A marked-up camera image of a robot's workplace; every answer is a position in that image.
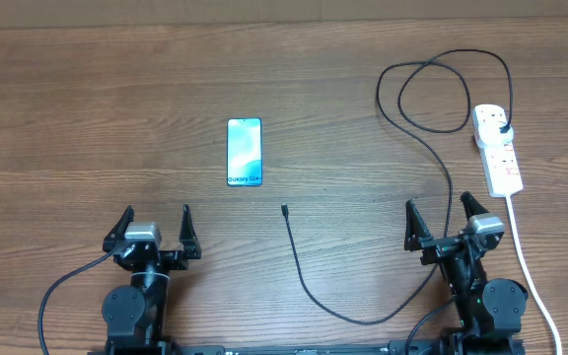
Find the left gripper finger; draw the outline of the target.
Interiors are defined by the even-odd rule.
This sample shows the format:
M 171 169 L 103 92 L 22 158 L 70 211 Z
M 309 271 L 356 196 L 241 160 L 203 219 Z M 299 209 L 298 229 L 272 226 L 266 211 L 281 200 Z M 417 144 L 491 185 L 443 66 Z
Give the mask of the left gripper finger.
M 103 240 L 103 251 L 110 252 L 114 250 L 116 245 L 125 239 L 125 232 L 128 225 L 133 221 L 134 210 L 131 205 L 128 205 L 121 215 L 118 222 L 108 232 Z
M 182 207 L 181 228 L 178 239 L 183 246 L 182 253 L 185 259 L 201 258 L 200 242 L 194 230 L 190 207 L 187 204 L 184 204 Z

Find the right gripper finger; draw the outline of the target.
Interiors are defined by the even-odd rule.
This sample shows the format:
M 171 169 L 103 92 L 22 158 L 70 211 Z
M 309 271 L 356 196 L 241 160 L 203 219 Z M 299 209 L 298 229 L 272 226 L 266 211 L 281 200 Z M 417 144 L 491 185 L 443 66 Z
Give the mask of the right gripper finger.
M 408 251 L 420 250 L 425 242 L 432 241 L 434 237 L 412 200 L 405 203 L 405 212 L 404 249 Z
M 467 220 L 470 220 L 473 216 L 488 213 L 488 210 L 483 207 L 469 191 L 465 191 L 461 194 L 461 203 Z

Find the blue Samsung Galaxy smartphone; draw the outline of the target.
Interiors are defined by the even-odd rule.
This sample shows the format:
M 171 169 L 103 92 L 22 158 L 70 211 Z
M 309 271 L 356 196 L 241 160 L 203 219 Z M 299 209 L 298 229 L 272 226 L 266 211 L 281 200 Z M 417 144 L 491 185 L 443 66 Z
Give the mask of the blue Samsung Galaxy smartphone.
M 262 185 L 262 125 L 258 117 L 227 122 L 227 185 Z

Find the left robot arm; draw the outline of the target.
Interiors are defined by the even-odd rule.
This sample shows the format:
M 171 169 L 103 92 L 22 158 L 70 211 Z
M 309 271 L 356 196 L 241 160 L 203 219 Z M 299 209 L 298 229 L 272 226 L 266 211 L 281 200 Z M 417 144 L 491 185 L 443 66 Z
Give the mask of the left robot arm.
M 191 211 L 182 207 L 178 241 L 181 249 L 161 249 L 161 230 L 155 222 L 136 222 L 127 207 L 106 235 L 103 250 L 115 264 L 130 273 L 130 283 L 112 289 L 102 314 L 107 325 L 105 354 L 171 354 L 181 352 L 164 335 L 170 273 L 187 270 L 188 262 L 201 257 Z

